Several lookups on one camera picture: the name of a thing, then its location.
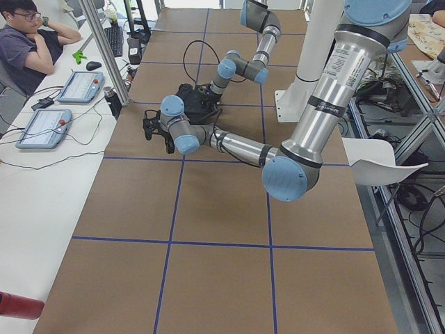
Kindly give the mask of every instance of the red cylinder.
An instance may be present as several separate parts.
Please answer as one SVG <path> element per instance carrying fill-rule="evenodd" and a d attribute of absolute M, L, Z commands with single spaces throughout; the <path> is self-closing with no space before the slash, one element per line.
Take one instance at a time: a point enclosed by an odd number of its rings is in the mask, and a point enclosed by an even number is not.
<path fill-rule="evenodd" d="M 45 303 L 37 299 L 0 292 L 0 315 L 20 319 L 37 319 Z"/>

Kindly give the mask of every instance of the computer monitor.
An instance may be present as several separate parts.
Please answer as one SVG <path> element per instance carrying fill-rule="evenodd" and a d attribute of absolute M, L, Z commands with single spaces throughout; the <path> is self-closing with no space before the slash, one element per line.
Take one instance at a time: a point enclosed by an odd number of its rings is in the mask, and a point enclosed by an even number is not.
<path fill-rule="evenodd" d="M 133 15 L 131 14 L 131 0 L 124 0 L 125 4 L 125 11 L 127 12 L 127 19 L 128 19 L 128 25 L 130 27 L 130 34 L 132 38 L 138 38 L 143 44 L 147 44 L 152 32 L 150 31 L 150 28 L 148 27 L 147 18 L 145 17 L 144 8 L 142 5 L 141 0 L 136 0 L 136 3 L 138 4 L 138 9 L 140 13 L 140 20 L 142 21 L 143 25 L 143 31 L 138 29 L 137 31 L 134 29 L 134 19 Z"/>

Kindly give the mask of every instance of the eyeglasses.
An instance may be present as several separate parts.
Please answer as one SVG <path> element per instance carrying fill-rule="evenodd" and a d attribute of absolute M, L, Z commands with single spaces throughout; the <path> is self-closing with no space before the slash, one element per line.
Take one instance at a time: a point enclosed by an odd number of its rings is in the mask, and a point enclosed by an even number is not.
<path fill-rule="evenodd" d="M 39 12 L 33 13 L 33 14 L 20 14 L 20 13 L 14 13 L 14 15 L 20 15 L 20 16 L 25 16 L 25 20 L 27 22 L 32 22 L 35 19 L 40 19 L 40 17 L 42 16 L 42 14 L 40 14 Z"/>

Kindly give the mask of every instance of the man's arm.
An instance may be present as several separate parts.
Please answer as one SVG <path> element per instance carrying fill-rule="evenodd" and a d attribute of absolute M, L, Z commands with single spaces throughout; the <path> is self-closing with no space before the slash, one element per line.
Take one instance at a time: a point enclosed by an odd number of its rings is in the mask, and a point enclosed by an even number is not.
<path fill-rule="evenodd" d="M 57 32 L 58 42 L 60 43 L 60 45 L 72 44 L 82 39 L 82 36 L 78 31 L 71 29 L 69 26 L 61 24 L 59 22 L 49 19 L 48 27 Z"/>
<path fill-rule="evenodd" d="M 26 37 L 35 41 L 37 50 L 28 53 L 24 66 L 45 74 L 53 73 L 53 58 L 49 53 L 47 43 L 43 36 L 35 33 L 28 34 Z"/>
<path fill-rule="evenodd" d="M 438 10 L 432 16 L 432 21 L 440 26 L 445 27 L 445 10 Z"/>

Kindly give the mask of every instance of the person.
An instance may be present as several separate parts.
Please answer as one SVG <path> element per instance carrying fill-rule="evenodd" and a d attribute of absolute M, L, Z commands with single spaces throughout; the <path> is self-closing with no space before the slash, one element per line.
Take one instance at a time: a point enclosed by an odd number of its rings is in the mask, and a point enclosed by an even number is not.
<path fill-rule="evenodd" d="M 79 41 L 81 35 L 42 17 L 33 0 L 0 0 L 0 12 L 6 20 L 0 29 L 0 60 L 17 86 L 32 95 L 45 76 L 54 72 L 63 45 Z"/>
<path fill-rule="evenodd" d="M 420 13 L 431 15 L 434 23 L 445 27 L 445 0 L 432 0 L 422 7 Z"/>

